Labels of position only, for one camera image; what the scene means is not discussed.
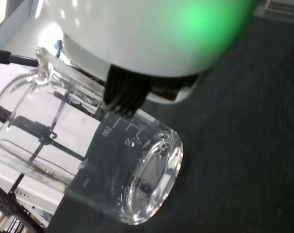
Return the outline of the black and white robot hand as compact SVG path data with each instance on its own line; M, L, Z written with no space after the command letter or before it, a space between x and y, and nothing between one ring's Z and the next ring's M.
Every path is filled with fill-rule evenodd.
M186 99L231 49L256 0L48 0L65 54L105 83L104 105L132 116L146 100Z

